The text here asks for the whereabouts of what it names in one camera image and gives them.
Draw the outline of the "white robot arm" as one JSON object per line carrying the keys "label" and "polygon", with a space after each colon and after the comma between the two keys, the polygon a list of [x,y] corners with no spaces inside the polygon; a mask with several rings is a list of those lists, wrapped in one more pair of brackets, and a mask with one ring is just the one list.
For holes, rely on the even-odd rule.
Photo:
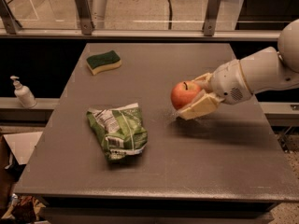
{"label": "white robot arm", "polygon": [[288,24],[269,47],[241,60],[220,65],[214,72],[194,80],[203,90],[183,106],[178,115],[195,119],[210,114],[219,105],[235,105],[263,91],[285,91],[299,87],[299,20]]}

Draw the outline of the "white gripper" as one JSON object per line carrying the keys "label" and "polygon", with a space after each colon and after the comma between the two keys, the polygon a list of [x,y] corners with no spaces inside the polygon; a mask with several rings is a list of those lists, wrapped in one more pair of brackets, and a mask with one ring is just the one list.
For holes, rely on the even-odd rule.
{"label": "white gripper", "polygon": [[227,105],[235,105],[252,96],[241,63],[237,59],[222,64],[213,74],[205,73],[196,77],[193,82],[198,84],[202,91],[178,111],[182,119],[203,117],[214,112],[222,101]]}

